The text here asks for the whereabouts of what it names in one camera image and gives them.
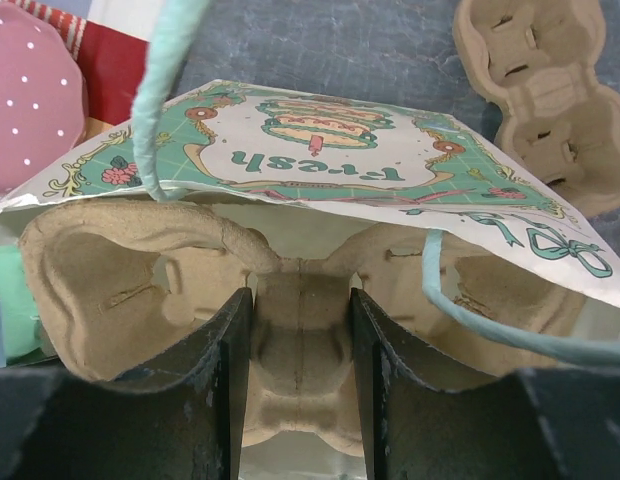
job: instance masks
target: gift bag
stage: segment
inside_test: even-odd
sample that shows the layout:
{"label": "gift bag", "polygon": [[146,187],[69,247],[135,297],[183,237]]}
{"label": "gift bag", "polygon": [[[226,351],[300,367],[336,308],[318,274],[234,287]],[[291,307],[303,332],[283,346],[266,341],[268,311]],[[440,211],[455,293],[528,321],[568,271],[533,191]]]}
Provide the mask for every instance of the gift bag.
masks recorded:
{"label": "gift bag", "polygon": [[20,236],[43,328],[79,376],[116,378],[243,286],[257,298],[244,445],[296,429],[362,454],[351,287],[493,375],[620,364],[620,259],[449,115],[214,81],[164,109],[158,174],[190,192],[170,203],[145,196],[133,135],[104,132],[0,204],[0,245]]}

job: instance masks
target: pink polka dot object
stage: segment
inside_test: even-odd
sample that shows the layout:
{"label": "pink polka dot object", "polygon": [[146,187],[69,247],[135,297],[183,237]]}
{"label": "pink polka dot object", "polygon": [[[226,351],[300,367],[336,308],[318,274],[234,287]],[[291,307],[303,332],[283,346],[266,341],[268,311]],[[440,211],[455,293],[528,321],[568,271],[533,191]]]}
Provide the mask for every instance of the pink polka dot object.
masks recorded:
{"label": "pink polka dot object", "polygon": [[0,196],[81,142],[85,92],[57,31],[0,2]]}

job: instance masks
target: green paper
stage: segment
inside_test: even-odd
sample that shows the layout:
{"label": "green paper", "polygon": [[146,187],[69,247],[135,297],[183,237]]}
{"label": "green paper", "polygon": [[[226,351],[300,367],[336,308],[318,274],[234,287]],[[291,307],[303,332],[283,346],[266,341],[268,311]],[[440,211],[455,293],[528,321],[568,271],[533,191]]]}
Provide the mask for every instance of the green paper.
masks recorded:
{"label": "green paper", "polygon": [[39,348],[39,313],[26,285],[21,252],[14,245],[0,246],[0,307],[8,361]]}

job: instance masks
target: pink flower illustration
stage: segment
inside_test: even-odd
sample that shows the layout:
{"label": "pink flower illustration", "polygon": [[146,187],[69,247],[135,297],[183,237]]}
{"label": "pink flower illustration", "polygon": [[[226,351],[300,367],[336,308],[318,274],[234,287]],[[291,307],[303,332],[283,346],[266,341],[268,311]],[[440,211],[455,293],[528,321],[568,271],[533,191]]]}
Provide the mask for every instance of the pink flower illustration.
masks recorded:
{"label": "pink flower illustration", "polygon": [[492,187],[488,191],[490,192],[491,196],[495,196],[495,197],[510,198],[510,199],[516,199],[516,200],[523,200],[524,198],[526,198],[526,194],[521,193],[516,188]]}
{"label": "pink flower illustration", "polygon": [[131,177],[133,177],[133,176],[135,176],[137,174],[139,169],[137,168],[137,164],[136,163],[129,163],[128,166],[123,169],[123,171],[126,172]]}
{"label": "pink flower illustration", "polygon": [[126,170],[113,167],[103,171],[101,174],[101,181],[112,185],[125,185],[130,181],[131,177],[132,175]]}

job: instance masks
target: gray marble surface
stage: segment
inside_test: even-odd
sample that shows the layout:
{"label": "gray marble surface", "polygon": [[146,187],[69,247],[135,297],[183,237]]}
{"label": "gray marble surface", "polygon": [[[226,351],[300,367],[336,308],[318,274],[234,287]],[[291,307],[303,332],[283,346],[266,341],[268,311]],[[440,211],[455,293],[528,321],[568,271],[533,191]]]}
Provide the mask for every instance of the gray marble surface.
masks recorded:
{"label": "gray marble surface", "polygon": [[54,8],[59,8],[64,12],[72,13],[81,18],[88,18],[92,0],[40,0],[41,3]]}
{"label": "gray marble surface", "polygon": [[[174,93],[216,78],[237,80],[451,113],[492,140],[501,113],[472,90],[457,56],[457,4],[214,2]],[[597,72],[620,92],[620,0],[601,4],[608,29]],[[620,255],[620,209],[592,223]]]}

